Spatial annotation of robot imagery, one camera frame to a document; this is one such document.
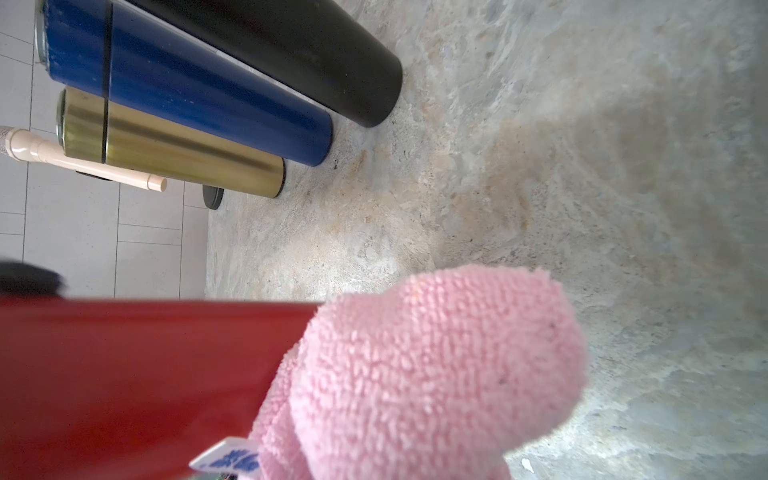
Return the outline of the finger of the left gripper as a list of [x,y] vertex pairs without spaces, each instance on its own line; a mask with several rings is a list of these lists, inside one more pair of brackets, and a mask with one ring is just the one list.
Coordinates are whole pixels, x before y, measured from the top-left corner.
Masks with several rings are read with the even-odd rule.
[[57,297],[64,287],[58,273],[17,261],[2,260],[0,275],[2,296]]

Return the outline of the red thermos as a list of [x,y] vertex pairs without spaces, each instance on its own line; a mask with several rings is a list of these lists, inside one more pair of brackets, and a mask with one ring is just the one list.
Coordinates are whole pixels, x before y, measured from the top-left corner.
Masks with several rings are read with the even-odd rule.
[[5,479],[180,479],[246,436],[317,305],[1,301]]

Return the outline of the gold thermos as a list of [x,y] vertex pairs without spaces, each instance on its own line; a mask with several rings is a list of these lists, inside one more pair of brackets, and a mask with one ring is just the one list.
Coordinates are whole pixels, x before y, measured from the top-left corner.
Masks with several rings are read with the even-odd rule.
[[176,180],[277,197],[284,160],[274,154],[65,87],[56,133],[66,156]]

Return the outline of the blue thermos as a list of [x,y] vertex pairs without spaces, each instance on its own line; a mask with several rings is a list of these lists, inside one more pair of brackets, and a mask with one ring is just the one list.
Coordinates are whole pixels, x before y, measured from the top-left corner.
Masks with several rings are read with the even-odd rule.
[[35,34],[66,86],[307,166],[330,151],[326,111],[125,1],[40,1]]

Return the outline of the black thermos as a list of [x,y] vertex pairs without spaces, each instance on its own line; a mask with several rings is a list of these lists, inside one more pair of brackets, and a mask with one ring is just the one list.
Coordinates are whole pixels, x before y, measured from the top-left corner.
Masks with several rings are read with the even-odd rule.
[[399,98],[398,57],[334,1],[136,5],[363,127],[382,123]]

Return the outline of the pink cloth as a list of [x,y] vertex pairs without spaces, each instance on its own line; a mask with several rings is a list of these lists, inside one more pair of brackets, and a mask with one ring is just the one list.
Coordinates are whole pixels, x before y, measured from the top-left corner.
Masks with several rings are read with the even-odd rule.
[[468,265],[321,305],[245,437],[194,458],[223,479],[506,479],[564,424],[586,341],[547,271]]

